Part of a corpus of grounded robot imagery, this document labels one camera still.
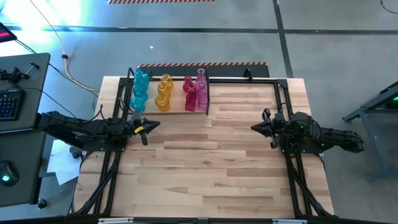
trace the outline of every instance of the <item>concrete floor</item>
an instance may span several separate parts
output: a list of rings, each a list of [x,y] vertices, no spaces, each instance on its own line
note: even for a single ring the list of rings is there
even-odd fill
[[[54,24],[98,27],[212,27],[277,28],[272,0],[216,0],[210,3],[107,5],[106,1],[39,1]],[[398,11],[398,2],[385,0]],[[20,24],[15,31],[21,41],[37,52],[49,52],[51,63],[63,67],[62,50],[53,32],[25,2],[26,10],[13,10],[8,1],[0,21]],[[378,0],[279,0],[286,29],[398,29],[398,16],[384,11]],[[286,77],[278,34],[106,33],[60,32],[71,57],[70,72],[79,81],[99,88],[104,75],[125,75],[140,63],[250,62],[265,61],[271,77]],[[367,182],[364,175],[378,171],[359,121],[345,124],[341,117],[359,107],[381,89],[397,81],[396,35],[287,35],[294,77],[304,78],[313,117],[325,127],[352,129],[365,138],[366,151],[350,154],[341,149],[325,154],[326,176],[335,213],[344,218],[398,222],[398,180]],[[27,54],[14,42],[0,45],[0,56]],[[90,118],[92,95],[55,73],[47,74],[44,90],[77,116]],[[40,111],[62,111],[43,96]],[[394,118],[374,119],[381,130]],[[394,147],[389,134],[386,142]],[[44,179],[41,197],[46,209],[18,205],[0,208],[0,220],[66,214],[73,182],[58,186]]]

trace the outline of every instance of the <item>computer mouse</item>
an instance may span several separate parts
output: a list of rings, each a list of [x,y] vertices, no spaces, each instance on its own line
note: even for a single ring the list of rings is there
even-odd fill
[[[10,161],[0,161],[0,183],[10,187],[18,182],[19,175]]]

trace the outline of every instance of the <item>desk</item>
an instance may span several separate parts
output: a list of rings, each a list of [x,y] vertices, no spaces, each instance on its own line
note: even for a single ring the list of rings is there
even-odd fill
[[[50,62],[49,53],[0,57],[0,68],[7,70],[7,72],[12,72],[14,67],[17,67],[21,72],[26,72],[30,69],[31,62],[36,63],[40,68],[33,69],[29,73],[30,78],[28,80],[22,79],[18,85],[21,88],[43,90],[44,80]],[[7,90],[10,87],[13,86],[7,81],[0,82],[0,90]],[[17,121],[1,121],[0,132],[33,128],[36,122],[41,96],[42,93],[38,90],[25,90],[25,98],[19,114],[19,119]]]
[[[103,104],[105,117],[113,114],[118,83],[119,77],[103,79],[97,111]],[[304,80],[288,79],[288,83],[294,112],[310,114]],[[146,116],[161,125],[148,136],[148,146],[140,137],[129,138],[121,156],[112,216],[294,217],[284,156],[270,148],[269,138],[250,130],[262,121],[265,107],[276,112],[273,86],[211,83],[210,98],[208,116]],[[98,185],[103,156],[94,152],[83,164],[76,209]],[[309,189],[333,213],[322,162],[304,154],[303,163]]]
[[[26,72],[36,63],[40,68],[33,69],[28,80],[22,79],[21,88],[43,90],[50,54],[30,54],[0,57],[0,68],[12,72],[14,67]],[[12,87],[7,81],[0,81],[0,90]],[[1,133],[34,127],[42,93],[38,90],[25,90],[25,98],[17,121],[0,122],[0,161],[9,160],[19,173],[19,180],[12,187],[0,184],[0,207],[23,203],[36,203],[40,190],[39,169],[46,134],[42,131]]]

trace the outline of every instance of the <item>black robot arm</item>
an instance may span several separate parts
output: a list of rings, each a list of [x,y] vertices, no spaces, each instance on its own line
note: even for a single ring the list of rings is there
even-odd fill
[[[118,141],[128,136],[139,134],[142,143],[147,145],[147,134],[158,125],[160,122],[149,121],[137,111],[129,121],[117,117],[87,121],[53,111],[39,115],[37,129],[84,151],[118,152],[124,150]]]
[[[282,113],[275,114],[272,120],[270,116],[271,112],[266,108],[262,114],[264,121],[251,129],[271,137],[272,148],[283,142],[289,153],[323,153],[333,146],[354,153],[363,151],[363,140],[357,133],[322,128],[306,113],[297,112],[290,121],[286,121]]]

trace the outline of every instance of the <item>black keyboard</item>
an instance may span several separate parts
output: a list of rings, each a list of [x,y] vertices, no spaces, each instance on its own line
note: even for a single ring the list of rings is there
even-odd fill
[[[0,121],[16,121],[22,107],[25,90],[0,91]]]

